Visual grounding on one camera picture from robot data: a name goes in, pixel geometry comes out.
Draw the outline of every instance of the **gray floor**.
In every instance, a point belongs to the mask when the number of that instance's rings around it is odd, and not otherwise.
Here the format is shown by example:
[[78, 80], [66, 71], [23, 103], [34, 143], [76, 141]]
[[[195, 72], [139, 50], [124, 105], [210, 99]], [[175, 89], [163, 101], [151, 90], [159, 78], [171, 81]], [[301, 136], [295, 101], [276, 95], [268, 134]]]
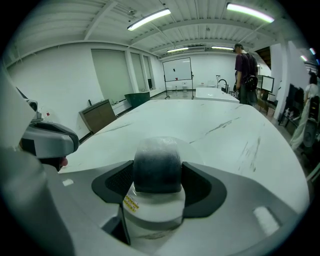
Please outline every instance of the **gray floor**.
[[[182, 100], [183, 99], [190, 100], [192, 98], [192, 91], [187, 91], [187, 92], [168, 91], [168, 95], [170, 95], [168, 100], [181, 100], [181, 99]], [[159, 94], [159, 95], [153, 97], [152, 100], [164, 100], [166, 98], [166, 96], [167, 96], [166, 92], [163, 92], [162, 94]], [[256, 105], [255, 108], [258, 111], [260, 110], [260, 107], [258, 105]], [[279, 133], [281, 133], [281, 135], [284, 137], [284, 139], [289, 143], [292, 135], [287, 131], [287, 129], [282, 124], [278, 125], [277, 120], [274, 119], [272, 116], [267, 116], [267, 113], [265, 110], [261, 109], [260, 113], [276, 127], [276, 129], [279, 131]], [[301, 155], [301, 151], [299, 149], [296, 150], [294, 153], [301, 164], [301, 167], [303, 169], [305, 176], [308, 176], [308, 174], [312, 172], [312, 169], [310, 169], [308, 167], [308, 165], [306, 165], [306, 163], [308, 162], [307, 159], [303, 155]], [[309, 187], [310, 198], [312, 198], [313, 194], [314, 194], [314, 188], [313, 188], [311, 182], [308, 183], [308, 187]]]

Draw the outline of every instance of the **marble table surface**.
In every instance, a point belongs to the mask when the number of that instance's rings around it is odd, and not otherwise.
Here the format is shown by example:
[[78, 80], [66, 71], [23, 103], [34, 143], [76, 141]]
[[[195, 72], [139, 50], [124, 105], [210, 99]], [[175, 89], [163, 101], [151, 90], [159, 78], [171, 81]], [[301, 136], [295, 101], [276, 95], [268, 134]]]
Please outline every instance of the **marble table surface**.
[[197, 88], [194, 99], [239, 103], [238, 99], [218, 88]]
[[133, 160], [142, 139], [174, 137], [183, 161], [253, 179], [298, 214], [309, 205], [304, 172], [287, 141], [254, 107], [212, 100], [150, 100], [67, 156], [60, 173]]

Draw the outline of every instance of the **fluorescent ceiling light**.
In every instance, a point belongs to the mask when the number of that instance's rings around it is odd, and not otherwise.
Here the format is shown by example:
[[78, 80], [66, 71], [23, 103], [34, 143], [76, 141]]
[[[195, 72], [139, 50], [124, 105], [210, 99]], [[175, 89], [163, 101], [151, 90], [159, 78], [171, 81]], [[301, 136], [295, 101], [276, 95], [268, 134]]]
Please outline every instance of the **fluorescent ceiling light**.
[[212, 49], [220, 49], [220, 50], [231, 50], [231, 51], [234, 50], [233, 48], [223, 47], [223, 46], [212, 46], [211, 48], [212, 48]]
[[303, 61], [305, 61], [305, 62], [307, 61], [307, 58], [305, 56], [301, 55], [300, 57], [301, 57], [301, 59], [303, 59]]
[[244, 13], [244, 14], [248, 14], [248, 15], [257, 17], [257, 18], [262, 19], [262, 20], [269, 22], [269, 23], [271, 23], [275, 20], [274, 18], [272, 18], [272, 17], [270, 17], [260, 11], [257, 11], [257, 10], [254, 10], [254, 9], [251, 9], [251, 8], [248, 8], [245, 6], [241, 6], [238, 4], [228, 3], [226, 8], [231, 11], [236, 11], [236, 12], [240, 12], [240, 13]]
[[167, 50], [168, 53], [174, 53], [174, 52], [178, 52], [178, 51], [184, 51], [184, 50], [188, 50], [188, 47], [184, 47], [184, 48], [179, 48], [179, 49], [173, 49], [173, 50]]
[[313, 55], [316, 54], [316, 52], [315, 52], [315, 50], [314, 50], [313, 48], [310, 48], [310, 52], [311, 52]]
[[148, 22], [151, 22], [157, 18], [160, 18], [162, 16], [168, 15], [170, 14], [170, 10], [168, 8], [163, 9], [163, 10], [159, 10], [155, 13], [152, 13], [146, 17], [143, 17], [142, 19], [138, 20], [137, 22], [133, 23], [132, 25], [128, 26], [127, 29], [129, 31], [135, 30], [136, 28], [139, 28], [140, 26], [142, 26], [143, 24], [146, 24]]

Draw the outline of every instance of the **white ceiling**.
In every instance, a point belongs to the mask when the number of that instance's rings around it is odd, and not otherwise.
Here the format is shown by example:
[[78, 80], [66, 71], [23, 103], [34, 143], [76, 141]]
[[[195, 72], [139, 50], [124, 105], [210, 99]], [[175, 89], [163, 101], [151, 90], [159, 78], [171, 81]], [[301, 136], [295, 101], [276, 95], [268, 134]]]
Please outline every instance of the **white ceiling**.
[[[227, 10], [228, 2], [262, 11], [275, 21], [268, 24]], [[171, 14], [127, 30], [141, 17], [163, 8]], [[276, 43], [279, 33], [301, 40], [286, 13], [272, 0], [44, 0], [17, 30], [5, 62], [47, 47], [92, 41], [123, 44], [161, 57], [182, 46], [204, 49], [241, 42], [257, 50]]]

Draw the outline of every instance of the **yellow label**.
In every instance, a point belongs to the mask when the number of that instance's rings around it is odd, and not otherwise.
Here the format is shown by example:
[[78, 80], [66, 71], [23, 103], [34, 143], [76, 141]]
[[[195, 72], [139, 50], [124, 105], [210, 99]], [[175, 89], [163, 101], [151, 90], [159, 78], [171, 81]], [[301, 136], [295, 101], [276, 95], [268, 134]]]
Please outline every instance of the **yellow label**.
[[128, 195], [125, 196], [123, 203], [134, 213], [139, 209], [138, 203]]

